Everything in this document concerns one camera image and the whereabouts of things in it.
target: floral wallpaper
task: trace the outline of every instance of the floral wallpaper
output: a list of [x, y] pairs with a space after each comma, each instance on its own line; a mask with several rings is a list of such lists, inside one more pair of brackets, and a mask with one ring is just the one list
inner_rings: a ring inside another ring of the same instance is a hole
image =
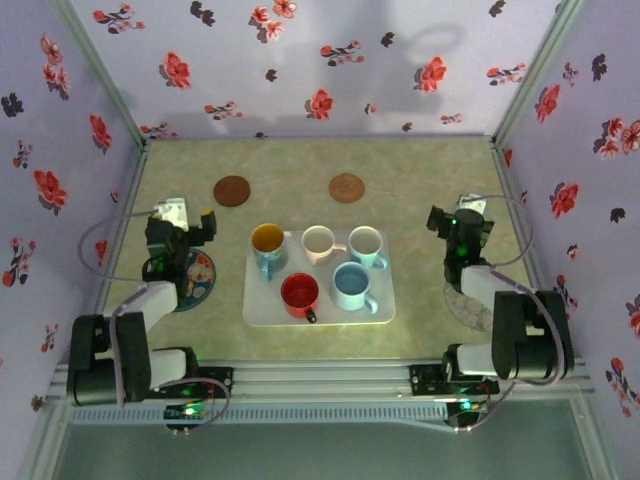
[[624, 479], [640, 443], [640, 70], [620, 46], [639, 34], [631, 4], [587, 2], [504, 145]]
[[558, 5], [68, 1], [141, 134], [167, 139], [492, 135]]
[[[46, 1], [7, 1], [0, 30], [0, 478], [13, 479], [72, 322], [95, 285], [76, 243], [116, 213], [137, 149]], [[96, 266], [108, 254], [107, 233], [97, 231], [85, 247]]]

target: red mug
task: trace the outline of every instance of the red mug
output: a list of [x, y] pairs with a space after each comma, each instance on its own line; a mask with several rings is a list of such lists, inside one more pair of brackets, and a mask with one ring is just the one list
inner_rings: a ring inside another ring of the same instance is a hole
[[318, 306], [319, 292], [318, 283], [306, 273], [289, 275], [280, 288], [280, 294], [289, 315], [306, 318], [309, 323], [318, 321], [315, 309]]

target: glass panel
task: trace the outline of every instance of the glass panel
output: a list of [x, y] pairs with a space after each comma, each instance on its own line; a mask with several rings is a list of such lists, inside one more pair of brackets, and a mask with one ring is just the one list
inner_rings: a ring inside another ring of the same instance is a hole
[[57, 480], [591, 478], [568, 401], [507, 402], [472, 435], [395, 424], [67, 429]]

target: clear coaster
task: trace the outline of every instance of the clear coaster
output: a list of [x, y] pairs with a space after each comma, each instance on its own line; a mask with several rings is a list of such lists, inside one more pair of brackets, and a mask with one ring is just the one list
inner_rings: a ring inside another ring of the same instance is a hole
[[493, 313], [475, 298], [458, 293], [446, 283], [444, 299], [449, 310], [465, 327], [478, 332], [490, 332], [493, 327]]

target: mug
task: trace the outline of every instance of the mug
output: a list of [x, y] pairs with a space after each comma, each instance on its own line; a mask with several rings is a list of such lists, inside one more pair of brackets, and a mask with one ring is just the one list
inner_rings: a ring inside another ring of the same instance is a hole
[[371, 313], [378, 311], [378, 301], [369, 293], [369, 272], [357, 262], [345, 262], [333, 272], [331, 296], [333, 303], [347, 312], [363, 306]]
[[346, 245], [336, 243], [336, 236], [333, 232], [321, 225], [309, 227], [304, 231], [302, 247], [314, 267], [327, 263], [331, 255], [338, 250], [347, 251]]
[[351, 260], [366, 268], [387, 268], [389, 261], [380, 253], [382, 234], [372, 227], [358, 227], [349, 235]]
[[284, 232], [273, 223], [262, 224], [253, 231], [251, 248], [260, 275], [266, 281], [271, 281], [273, 274], [282, 270], [287, 263]]
[[280, 288], [280, 295], [289, 315], [306, 318], [309, 323], [316, 323], [315, 310], [318, 307], [318, 282], [306, 273], [289, 275]]

